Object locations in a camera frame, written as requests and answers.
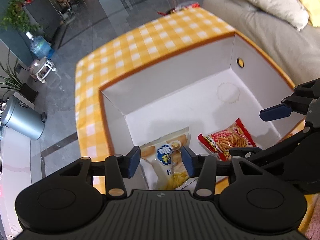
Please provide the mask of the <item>hanging ivy plant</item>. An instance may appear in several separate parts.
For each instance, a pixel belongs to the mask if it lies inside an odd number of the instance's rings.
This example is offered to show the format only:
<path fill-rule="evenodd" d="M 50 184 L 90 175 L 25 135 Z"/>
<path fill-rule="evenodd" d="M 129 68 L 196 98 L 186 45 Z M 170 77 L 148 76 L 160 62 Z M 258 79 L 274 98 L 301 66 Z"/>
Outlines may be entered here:
<path fill-rule="evenodd" d="M 5 29 L 12 27 L 23 33 L 39 30 L 41 25 L 38 23 L 31 23 L 30 17 L 24 10 L 24 7 L 34 1 L 36 0 L 9 0 L 4 16 L 1 19 L 1 26 Z"/>

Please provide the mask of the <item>grey cabinet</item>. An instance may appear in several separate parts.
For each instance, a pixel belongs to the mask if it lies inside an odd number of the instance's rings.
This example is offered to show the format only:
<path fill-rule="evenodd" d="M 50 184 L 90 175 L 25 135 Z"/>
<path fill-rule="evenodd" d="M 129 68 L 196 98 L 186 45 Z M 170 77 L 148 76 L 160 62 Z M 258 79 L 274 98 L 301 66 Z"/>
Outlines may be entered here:
<path fill-rule="evenodd" d="M 23 7 L 29 16 L 31 25 L 37 25 L 39 29 L 33 31 L 51 41 L 60 26 L 62 18 L 54 8 L 50 0 L 34 0 Z"/>

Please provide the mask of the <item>small white stool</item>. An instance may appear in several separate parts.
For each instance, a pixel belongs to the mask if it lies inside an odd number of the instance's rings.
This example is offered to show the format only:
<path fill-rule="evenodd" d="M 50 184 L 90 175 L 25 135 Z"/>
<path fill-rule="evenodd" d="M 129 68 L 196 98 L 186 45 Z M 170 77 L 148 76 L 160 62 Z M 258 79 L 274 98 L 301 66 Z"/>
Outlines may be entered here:
<path fill-rule="evenodd" d="M 29 74 L 35 81 L 40 81 L 41 83 L 46 83 L 46 77 L 51 72 L 55 72 L 56 67 L 47 57 L 41 59 L 35 59 L 30 67 Z"/>

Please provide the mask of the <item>red fries snack bag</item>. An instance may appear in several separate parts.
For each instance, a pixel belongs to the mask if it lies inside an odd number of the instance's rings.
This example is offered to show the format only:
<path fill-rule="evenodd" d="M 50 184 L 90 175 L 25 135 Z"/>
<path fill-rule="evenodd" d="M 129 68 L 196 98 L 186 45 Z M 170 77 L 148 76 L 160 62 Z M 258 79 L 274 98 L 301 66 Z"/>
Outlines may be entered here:
<path fill-rule="evenodd" d="M 217 154 L 221 161 L 229 161 L 231 148 L 255 147 L 256 144 L 240 118 L 227 128 L 207 135 L 202 133 L 197 139 L 210 152 Z"/>

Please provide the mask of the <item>red floor rubbish bag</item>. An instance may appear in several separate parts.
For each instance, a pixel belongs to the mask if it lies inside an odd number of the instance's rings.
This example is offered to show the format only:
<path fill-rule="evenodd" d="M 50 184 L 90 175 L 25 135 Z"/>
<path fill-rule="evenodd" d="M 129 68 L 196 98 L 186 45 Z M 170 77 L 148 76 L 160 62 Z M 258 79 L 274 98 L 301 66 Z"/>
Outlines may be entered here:
<path fill-rule="evenodd" d="M 183 2 L 179 5 L 177 5 L 176 7 L 167 10 L 166 12 L 158 11 L 157 14 L 159 14 L 161 16 L 166 16 L 166 15 L 174 14 L 174 13 L 182 11 L 182 10 L 199 8 L 199 7 L 200 7 L 200 4 L 198 2 L 194 2 L 194 1 Z"/>

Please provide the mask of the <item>silver trash can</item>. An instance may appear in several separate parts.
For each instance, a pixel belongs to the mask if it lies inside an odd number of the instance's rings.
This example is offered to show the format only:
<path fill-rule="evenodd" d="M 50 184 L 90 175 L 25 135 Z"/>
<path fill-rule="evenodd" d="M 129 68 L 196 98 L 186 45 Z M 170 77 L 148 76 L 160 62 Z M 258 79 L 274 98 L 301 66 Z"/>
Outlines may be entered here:
<path fill-rule="evenodd" d="M 32 140 L 37 140 L 44 132 L 47 121 L 45 112 L 39 113 L 20 99 L 11 96 L 5 103 L 1 114 L 1 122 Z"/>

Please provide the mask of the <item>blue water jug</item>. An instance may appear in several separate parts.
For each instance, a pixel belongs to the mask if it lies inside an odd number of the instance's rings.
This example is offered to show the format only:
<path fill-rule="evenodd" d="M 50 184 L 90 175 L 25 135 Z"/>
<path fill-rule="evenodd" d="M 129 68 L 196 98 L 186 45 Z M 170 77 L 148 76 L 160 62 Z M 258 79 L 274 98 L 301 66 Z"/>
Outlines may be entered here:
<path fill-rule="evenodd" d="M 52 45 L 43 36 L 34 36 L 29 31 L 25 33 L 30 40 L 30 51 L 38 58 L 50 59 L 54 54 Z"/>

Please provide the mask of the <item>yellow checkered tablecloth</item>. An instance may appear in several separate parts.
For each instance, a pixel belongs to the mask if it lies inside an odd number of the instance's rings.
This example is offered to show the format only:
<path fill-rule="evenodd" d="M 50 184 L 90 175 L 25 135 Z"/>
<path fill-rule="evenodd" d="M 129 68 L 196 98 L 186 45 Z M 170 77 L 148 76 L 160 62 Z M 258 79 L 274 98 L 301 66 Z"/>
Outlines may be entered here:
<path fill-rule="evenodd" d="M 249 38 L 202 8 L 180 11 L 149 22 L 115 38 L 81 59 L 76 65 L 75 76 L 75 117 L 81 154 L 93 161 L 103 161 L 114 155 L 107 138 L 101 107 L 100 91 L 105 85 L 171 56 L 232 34 L 239 34 L 249 40 L 281 74 L 288 77 Z M 285 137 L 300 130 L 302 120 L 303 117 Z M 195 184 L 196 179 L 189 177 L 187 183 L 177 189 L 192 190 Z M 134 177 L 126 180 L 125 185 L 128 191 L 149 189 L 141 163 Z"/>

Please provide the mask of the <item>beige sofa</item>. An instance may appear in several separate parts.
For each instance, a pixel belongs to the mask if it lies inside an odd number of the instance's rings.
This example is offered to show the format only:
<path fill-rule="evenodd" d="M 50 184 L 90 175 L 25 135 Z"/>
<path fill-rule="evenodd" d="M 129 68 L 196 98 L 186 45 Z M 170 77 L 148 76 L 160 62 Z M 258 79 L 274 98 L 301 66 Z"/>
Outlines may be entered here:
<path fill-rule="evenodd" d="M 319 78 L 319 28 L 297 31 L 245 0 L 204 0 L 202 6 L 250 38 L 295 84 Z"/>

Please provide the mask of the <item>potted long-leaf plant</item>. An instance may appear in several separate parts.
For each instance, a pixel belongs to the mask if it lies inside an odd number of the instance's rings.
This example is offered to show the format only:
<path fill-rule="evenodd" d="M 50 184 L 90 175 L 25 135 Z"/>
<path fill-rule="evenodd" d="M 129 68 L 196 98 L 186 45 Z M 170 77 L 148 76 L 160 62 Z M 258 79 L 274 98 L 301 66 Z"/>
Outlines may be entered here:
<path fill-rule="evenodd" d="M 1 70 L 5 73 L 5 75 L 1 75 L 1 88 L 6 89 L 8 92 L 19 92 L 27 100 L 34 103 L 39 93 L 19 79 L 15 69 L 18 65 L 18 59 L 16 59 L 13 68 L 9 62 L 7 62 L 5 66 L 1 63 Z"/>

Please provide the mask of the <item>pink fluffy blanket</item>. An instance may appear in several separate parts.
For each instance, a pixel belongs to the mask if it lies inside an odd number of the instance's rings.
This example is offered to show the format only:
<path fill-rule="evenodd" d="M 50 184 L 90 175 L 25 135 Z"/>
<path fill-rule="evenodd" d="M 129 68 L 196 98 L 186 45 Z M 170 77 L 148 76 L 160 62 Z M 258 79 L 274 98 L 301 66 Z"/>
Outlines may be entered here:
<path fill-rule="evenodd" d="M 319 212 L 314 211 L 312 219 L 305 233 L 306 237 L 310 240 L 320 239 L 320 224 L 319 224 Z"/>

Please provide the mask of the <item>cream biscuit snack bag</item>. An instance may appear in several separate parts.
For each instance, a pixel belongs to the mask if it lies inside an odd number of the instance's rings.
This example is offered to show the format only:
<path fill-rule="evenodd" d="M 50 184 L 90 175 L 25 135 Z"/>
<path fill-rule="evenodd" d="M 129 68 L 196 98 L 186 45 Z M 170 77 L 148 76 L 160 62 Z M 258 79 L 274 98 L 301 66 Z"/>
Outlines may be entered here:
<path fill-rule="evenodd" d="M 175 190 L 187 183 L 181 149 L 189 145 L 190 138 L 185 127 L 140 147 L 140 163 L 150 190 Z"/>

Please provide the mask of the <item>orange cardboard box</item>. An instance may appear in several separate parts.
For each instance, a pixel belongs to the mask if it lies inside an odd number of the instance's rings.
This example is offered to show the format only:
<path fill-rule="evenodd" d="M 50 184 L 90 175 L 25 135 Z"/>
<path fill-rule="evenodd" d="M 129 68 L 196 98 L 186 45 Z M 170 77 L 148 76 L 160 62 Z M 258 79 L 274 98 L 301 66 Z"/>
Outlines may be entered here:
<path fill-rule="evenodd" d="M 249 40 L 232 34 L 117 78 L 101 91 L 105 130 L 113 154 L 127 154 L 183 128 L 190 148 L 207 150 L 199 134 L 240 119 L 254 142 L 268 148 L 288 135 L 302 117 L 265 122 L 262 109 L 291 95 L 293 85 Z"/>

